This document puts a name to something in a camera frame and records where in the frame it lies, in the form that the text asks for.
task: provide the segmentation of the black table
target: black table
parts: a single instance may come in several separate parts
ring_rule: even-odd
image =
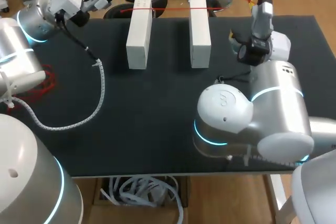
[[[106,97],[89,123],[63,132],[38,128],[20,108],[12,116],[28,125],[71,176],[197,174],[290,171],[286,166],[241,158],[229,165],[202,156],[191,131],[200,93],[215,78],[245,72],[236,62],[230,28],[249,32],[250,18],[210,18],[212,51],[208,69],[191,69],[186,18],[153,20],[146,70],[129,70],[125,43],[129,19],[93,19],[70,30],[102,60]],[[314,17],[279,16],[274,28],[291,40],[290,62],[299,73],[310,116],[336,119],[336,62]],[[41,63],[53,66],[57,86],[31,104],[48,126],[79,122],[96,108],[100,95],[97,68],[85,52],[59,34],[35,50]],[[248,84],[232,82],[247,97]]]

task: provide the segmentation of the cardboard box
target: cardboard box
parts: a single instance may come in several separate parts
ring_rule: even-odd
[[[152,10],[137,8],[151,8],[151,0],[135,0],[128,32],[126,51],[130,69],[146,69],[148,49],[152,29]]]
[[[206,0],[190,0],[190,8],[206,8]],[[211,38],[206,9],[190,9],[190,59],[192,68],[208,68]]]

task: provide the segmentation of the cable bundle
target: cable bundle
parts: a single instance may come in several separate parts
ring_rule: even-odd
[[[178,194],[178,183],[172,176],[167,176],[175,182],[175,188],[166,182],[150,176],[134,176],[129,178],[120,187],[121,177],[111,177],[109,181],[109,195],[101,188],[101,193],[116,206],[162,206],[169,191],[173,197],[169,200],[176,199],[179,209],[179,219],[177,224],[182,224],[183,207]]]

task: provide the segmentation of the table leg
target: table leg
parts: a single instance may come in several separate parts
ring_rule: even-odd
[[[279,174],[265,175],[270,192],[271,209],[275,215],[276,224],[290,224],[295,218],[291,197],[286,199],[285,190]]]

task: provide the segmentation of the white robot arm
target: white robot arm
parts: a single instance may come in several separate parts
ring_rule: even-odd
[[[33,0],[13,16],[31,46],[46,42],[59,29],[57,19],[71,20],[83,26],[90,18],[88,11],[105,9],[112,0]]]
[[[80,224],[77,185],[19,120],[0,114],[0,223]]]
[[[57,22],[83,26],[88,11],[107,8],[112,0],[33,0],[10,18],[0,19],[0,99],[25,92],[40,84],[45,73],[31,47],[59,31]]]
[[[316,157],[292,175],[294,210],[302,224],[334,224],[336,204],[336,151]]]
[[[258,0],[253,14],[250,39],[229,38],[238,61],[252,66],[251,98],[222,83],[206,88],[194,122],[196,148],[212,157],[261,156],[294,165],[335,149],[336,121],[308,117],[298,74],[287,62],[290,41],[272,36],[271,0]]]

